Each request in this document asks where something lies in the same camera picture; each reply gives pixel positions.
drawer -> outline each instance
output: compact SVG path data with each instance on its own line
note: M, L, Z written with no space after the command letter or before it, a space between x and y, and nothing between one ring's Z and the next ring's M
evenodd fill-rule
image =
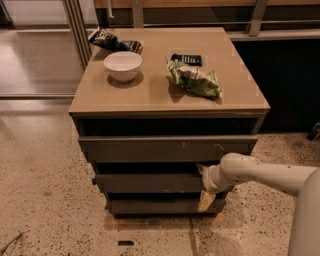
M205 213L219 213L225 199L216 200ZM191 214L198 212L199 200L114 200L110 201L112 214Z
M226 204L227 192L217 199L205 213L219 213ZM108 194L107 208L112 214L190 214L199 213L200 193L190 194Z
M257 137L228 136L80 136L88 162L210 162L229 152L250 154Z
M201 191L194 163L96 164L101 193L192 193Z

green snack bag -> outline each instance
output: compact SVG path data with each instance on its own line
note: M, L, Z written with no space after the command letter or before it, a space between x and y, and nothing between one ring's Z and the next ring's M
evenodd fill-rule
M210 99L220 99L222 91L214 71L208 74L183 62L168 61L167 68L172 82L181 89Z

dark wall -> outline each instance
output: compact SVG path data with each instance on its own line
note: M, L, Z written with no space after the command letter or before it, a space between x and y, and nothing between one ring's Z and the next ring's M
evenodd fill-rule
M310 132L320 121L320 40L235 42L271 111L262 132Z

crumpled bag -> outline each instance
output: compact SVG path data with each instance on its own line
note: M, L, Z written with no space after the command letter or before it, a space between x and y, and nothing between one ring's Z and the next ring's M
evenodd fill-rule
M214 71L205 74L196 67L171 60L168 61L167 68L172 82L181 89L214 100L222 97Z
M101 29L93 34L89 42L100 48L111 51L131 51L139 53L142 45L138 41L121 40L118 37L109 33L107 29Z

black package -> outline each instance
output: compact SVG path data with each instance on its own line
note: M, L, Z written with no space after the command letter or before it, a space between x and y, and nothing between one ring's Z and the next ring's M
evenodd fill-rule
M190 66L202 66L202 59L201 55L180 55L180 54L172 54L171 56L172 61L179 61L186 63Z
M115 50L119 47L118 37L108 33L105 29L97 31L89 40L93 45L99 46L106 50Z
M139 53L142 49L142 45L140 42L130 40L119 41L117 36L107 32L106 29L97 31L89 39L89 42L93 45L111 51L130 51Z

